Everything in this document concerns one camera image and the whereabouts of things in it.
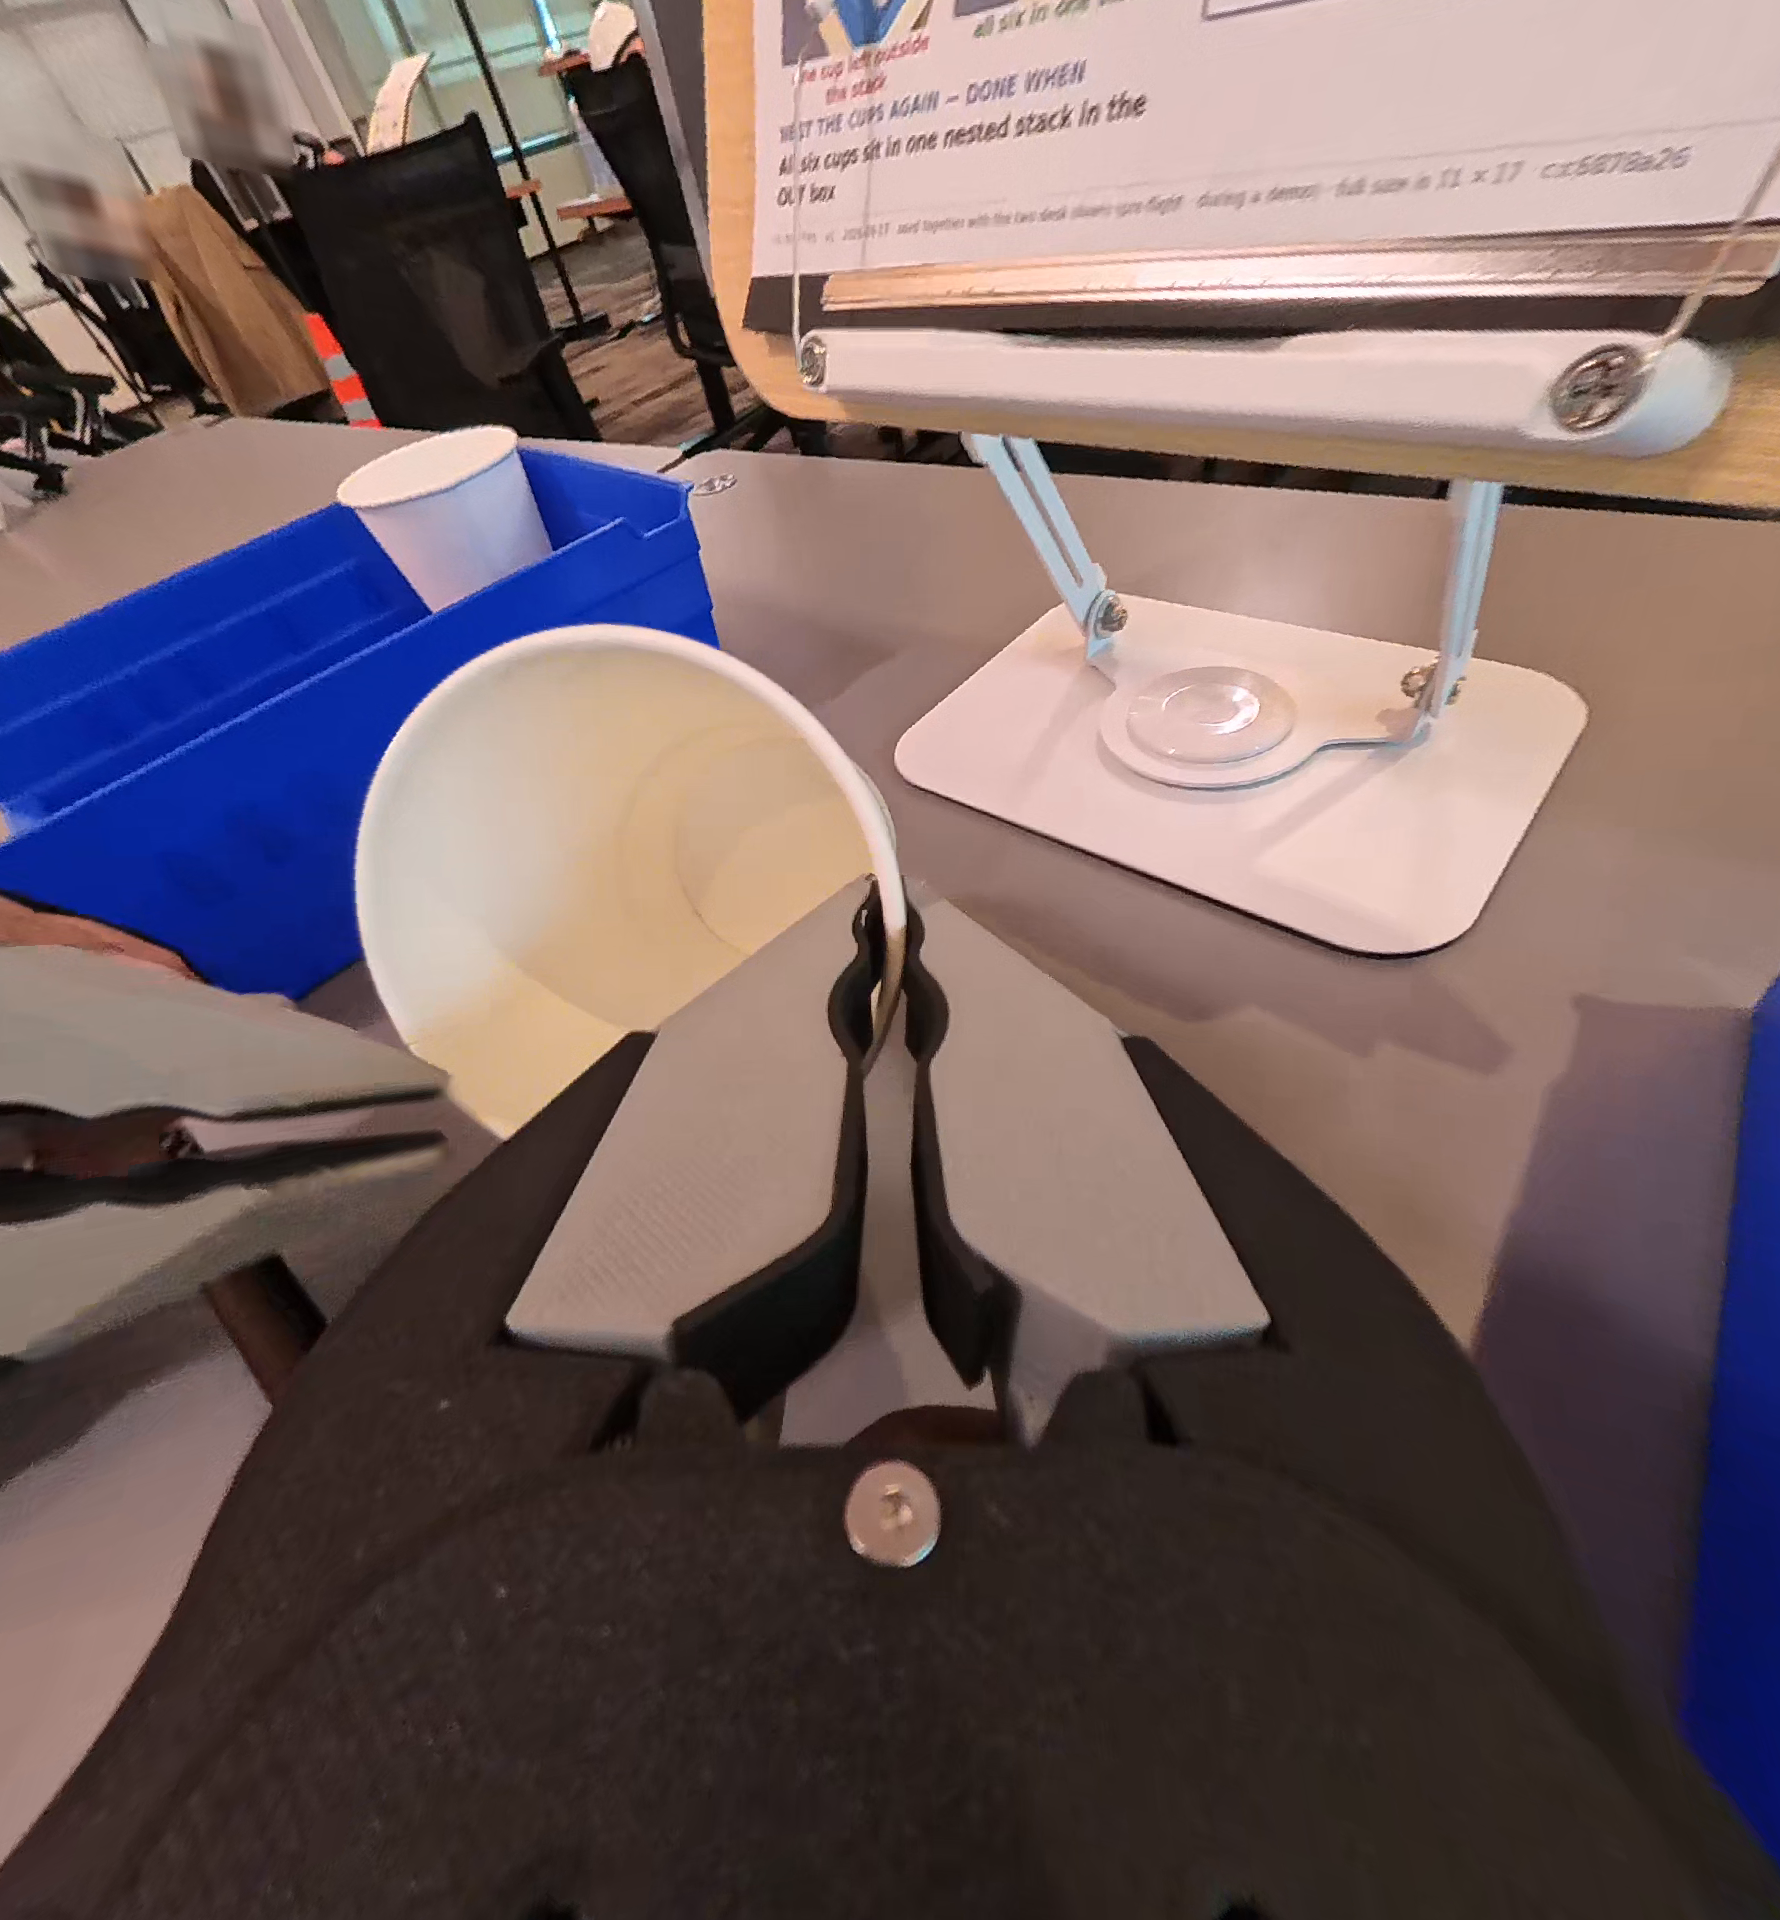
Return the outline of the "wooden document stand white base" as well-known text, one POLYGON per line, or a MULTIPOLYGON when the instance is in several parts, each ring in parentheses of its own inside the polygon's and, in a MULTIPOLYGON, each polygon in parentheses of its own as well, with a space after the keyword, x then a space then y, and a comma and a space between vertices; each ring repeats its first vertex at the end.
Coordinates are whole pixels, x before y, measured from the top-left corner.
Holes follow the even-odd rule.
POLYGON ((1054 609, 896 752, 939 801, 1351 953, 1458 942, 1585 738, 1480 657, 1507 488, 1780 508, 1780 155, 1726 227, 755 276, 755 4, 701 4, 706 252, 761 402, 944 423, 1054 609), (1107 587, 1048 443, 1446 480, 1431 637, 1107 587))

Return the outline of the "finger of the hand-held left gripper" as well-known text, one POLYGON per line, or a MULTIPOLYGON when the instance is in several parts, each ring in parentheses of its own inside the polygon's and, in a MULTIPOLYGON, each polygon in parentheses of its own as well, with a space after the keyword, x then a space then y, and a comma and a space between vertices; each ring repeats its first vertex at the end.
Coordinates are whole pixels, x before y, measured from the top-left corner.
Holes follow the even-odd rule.
POLYGON ((0 949, 0 1167, 179 1122, 306 1122, 445 1093, 445 1072, 289 995, 150 957, 0 949))
POLYGON ((0 1167, 0 1362, 179 1306, 297 1237, 419 1185, 445 1133, 297 1137, 122 1174, 0 1167))

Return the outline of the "printed instruction sheet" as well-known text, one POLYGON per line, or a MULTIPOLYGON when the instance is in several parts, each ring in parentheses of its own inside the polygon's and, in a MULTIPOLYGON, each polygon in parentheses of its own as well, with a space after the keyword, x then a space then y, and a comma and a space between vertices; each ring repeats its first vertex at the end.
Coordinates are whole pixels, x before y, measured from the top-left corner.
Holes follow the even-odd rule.
POLYGON ((1780 0, 755 4, 753 268, 1726 227, 1780 0))

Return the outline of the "person's left hand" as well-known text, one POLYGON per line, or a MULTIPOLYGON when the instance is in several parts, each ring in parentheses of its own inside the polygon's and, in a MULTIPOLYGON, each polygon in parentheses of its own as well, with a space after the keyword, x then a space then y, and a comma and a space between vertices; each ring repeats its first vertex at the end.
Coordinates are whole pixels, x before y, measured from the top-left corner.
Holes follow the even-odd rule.
POLYGON ((205 976, 205 973, 191 973, 191 957, 179 957, 159 942, 139 942, 139 933, 108 928, 108 926, 63 919, 50 905, 26 905, 26 896, 5 896, 5 892, 0 892, 0 949, 85 949, 85 953, 159 967, 174 976, 205 976))

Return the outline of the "orange striped traffic cone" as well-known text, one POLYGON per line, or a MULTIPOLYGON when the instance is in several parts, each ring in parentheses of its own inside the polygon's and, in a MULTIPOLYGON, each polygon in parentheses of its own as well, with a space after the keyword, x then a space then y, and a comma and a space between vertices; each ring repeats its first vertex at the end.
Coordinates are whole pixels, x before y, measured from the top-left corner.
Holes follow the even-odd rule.
POLYGON ((323 316, 300 316, 300 319, 306 319, 306 344, 323 351, 323 371, 327 371, 327 388, 331 388, 331 402, 340 402, 346 423, 380 429, 380 416, 375 416, 375 403, 372 403, 372 388, 365 388, 365 377, 351 371, 340 334, 331 334, 323 316))

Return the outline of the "brown coat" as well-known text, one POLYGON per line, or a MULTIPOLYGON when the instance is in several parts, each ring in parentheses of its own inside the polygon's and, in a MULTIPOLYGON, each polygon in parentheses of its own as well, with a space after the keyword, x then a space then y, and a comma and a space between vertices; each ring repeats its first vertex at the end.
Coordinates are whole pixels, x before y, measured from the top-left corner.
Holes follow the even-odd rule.
POLYGON ((191 186, 139 197, 139 252, 182 363, 235 416, 331 394, 300 303, 191 186))

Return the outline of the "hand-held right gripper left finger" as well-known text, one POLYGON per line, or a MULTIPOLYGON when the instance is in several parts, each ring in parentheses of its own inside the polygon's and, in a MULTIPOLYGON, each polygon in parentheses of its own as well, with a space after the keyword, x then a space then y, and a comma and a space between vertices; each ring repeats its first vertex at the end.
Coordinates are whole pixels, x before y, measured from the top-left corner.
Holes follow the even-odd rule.
POLYGON ((852 880, 649 1037, 503 1333, 701 1373, 768 1408, 859 1314, 875 880, 852 880))

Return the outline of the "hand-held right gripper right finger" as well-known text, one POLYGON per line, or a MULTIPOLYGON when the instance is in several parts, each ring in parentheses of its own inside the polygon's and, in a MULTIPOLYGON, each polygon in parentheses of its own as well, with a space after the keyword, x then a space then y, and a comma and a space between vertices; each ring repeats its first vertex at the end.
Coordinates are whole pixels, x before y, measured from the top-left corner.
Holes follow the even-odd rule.
POLYGON ((914 905, 897 995, 923 1320, 1022 1444, 1083 1373, 1269 1327, 1107 1013, 948 896, 914 905))

